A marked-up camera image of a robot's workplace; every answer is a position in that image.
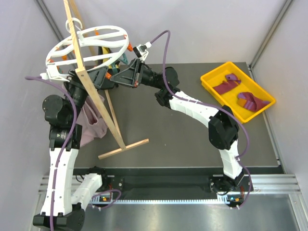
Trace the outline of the white round clip hanger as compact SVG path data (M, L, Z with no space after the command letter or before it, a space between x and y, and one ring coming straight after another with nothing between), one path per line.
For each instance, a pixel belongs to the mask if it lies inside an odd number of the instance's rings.
M120 59L128 50L130 41L125 29L118 26L95 26L84 29L79 19L73 17L72 20L80 46L80 54L83 57L83 64L94 64L99 59L110 57L109 61L98 65L98 67L109 66ZM110 48L113 53L98 55L98 47ZM51 48L45 64L46 66L55 64L62 74L61 69L77 65L75 52L72 36L68 36Z

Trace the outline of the maroon orange striped sock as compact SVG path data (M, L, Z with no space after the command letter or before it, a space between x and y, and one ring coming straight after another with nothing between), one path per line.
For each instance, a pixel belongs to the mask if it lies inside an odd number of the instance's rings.
M270 104L269 101L264 101L250 92L241 92L237 95L237 98L237 104L251 112L257 112Z

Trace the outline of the pink sock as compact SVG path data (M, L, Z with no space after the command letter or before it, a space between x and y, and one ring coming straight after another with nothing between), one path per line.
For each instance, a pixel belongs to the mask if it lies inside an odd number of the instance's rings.
M95 138L102 138L106 135L108 126L95 106L94 102L88 96L77 118L77 124L82 126L82 135L80 146L93 141Z

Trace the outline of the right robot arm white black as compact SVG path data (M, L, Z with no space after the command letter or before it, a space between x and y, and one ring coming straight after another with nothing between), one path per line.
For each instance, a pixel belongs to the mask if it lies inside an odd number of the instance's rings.
M118 85L131 88L140 84L157 88L159 91L155 93L155 97L161 106L184 113L205 125L209 141L218 149L223 162L225 186L234 191L242 185L244 171L237 159L239 125L228 106L218 109L201 105L199 101L178 89L180 82L173 67L165 67L161 73L157 73L139 59L134 59L126 69L109 79Z

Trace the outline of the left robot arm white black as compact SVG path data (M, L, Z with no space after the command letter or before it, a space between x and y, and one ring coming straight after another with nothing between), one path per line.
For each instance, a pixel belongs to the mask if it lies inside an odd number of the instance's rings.
M74 165L83 131L77 119L85 111L89 95L73 70L65 75L61 86L44 76L37 80L56 87L64 96L49 95L42 103L44 119L50 125L50 173L45 201L40 213L33 217L33 225L51 231L79 231L84 225L85 211L93 200L113 201L110 180L106 170L100 167L86 170L81 184L72 191Z

